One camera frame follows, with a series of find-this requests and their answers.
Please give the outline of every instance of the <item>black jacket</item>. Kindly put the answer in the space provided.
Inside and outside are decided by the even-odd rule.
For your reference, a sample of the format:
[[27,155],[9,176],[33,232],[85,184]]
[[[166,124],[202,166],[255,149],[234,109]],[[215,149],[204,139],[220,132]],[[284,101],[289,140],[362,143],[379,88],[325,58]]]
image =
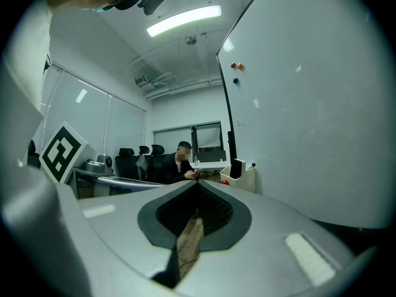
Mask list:
[[179,173],[178,166],[174,159],[176,153],[169,154],[161,165],[161,181],[163,184],[173,184],[178,181],[184,181],[186,178],[184,174],[188,171],[194,171],[188,161],[181,162],[181,172]]

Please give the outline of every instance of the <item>hand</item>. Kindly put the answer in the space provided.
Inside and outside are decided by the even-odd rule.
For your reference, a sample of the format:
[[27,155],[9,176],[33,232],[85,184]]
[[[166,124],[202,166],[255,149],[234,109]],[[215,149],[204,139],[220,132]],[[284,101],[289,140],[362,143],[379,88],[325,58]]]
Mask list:
[[188,171],[186,174],[184,174],[184,177],[190,181],[196,178],[196,175],[192,171]]

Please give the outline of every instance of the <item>hair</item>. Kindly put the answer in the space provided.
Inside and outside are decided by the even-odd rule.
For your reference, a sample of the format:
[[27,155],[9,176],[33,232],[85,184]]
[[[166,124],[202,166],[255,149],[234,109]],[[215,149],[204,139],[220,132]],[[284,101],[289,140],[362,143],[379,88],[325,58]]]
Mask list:
[[179,145],[178,145],[178,148],[179,147],[185,147],[185,148],[187,148],[189,150],[192,149],[191,144],[189,142],[186,142],[186,141],[181,141],[179,143]]

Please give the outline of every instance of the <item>ceiling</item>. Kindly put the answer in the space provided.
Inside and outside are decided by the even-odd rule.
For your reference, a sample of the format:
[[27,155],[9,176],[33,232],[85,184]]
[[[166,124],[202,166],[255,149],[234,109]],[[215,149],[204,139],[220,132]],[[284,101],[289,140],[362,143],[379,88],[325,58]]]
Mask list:
[[[135,78],[149,78],[156,88],[178,88],[218,79],[216,53],[250,0],[165,0],[153,15],[137,6],[126,11],[115,8],[99,15],[136,51],[137,55],[119,72],[128,70]],[[219,4],[222,16],[195,21],[151,37],[151,25],[184,11]],[[187,45],[187,37],[196,37]]]

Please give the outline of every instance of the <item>man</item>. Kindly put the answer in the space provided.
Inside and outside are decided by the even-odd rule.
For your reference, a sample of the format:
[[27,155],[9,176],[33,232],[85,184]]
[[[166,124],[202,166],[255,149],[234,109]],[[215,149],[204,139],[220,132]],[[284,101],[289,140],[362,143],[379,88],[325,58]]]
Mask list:
[[1,61],[26,97],[40,110],[43,73],[48,64],[50,24],[53,13],[64,4],[81,8],[103,8],[134,0],[35,0],[16,26]]
[[176,153],[168,155],[161,166],[161,178],[164,184],[173,184],[178,181],[193,180],[199,175],[198,170],[193,170],[188,158],[191,154],[189,142],[182,141]]

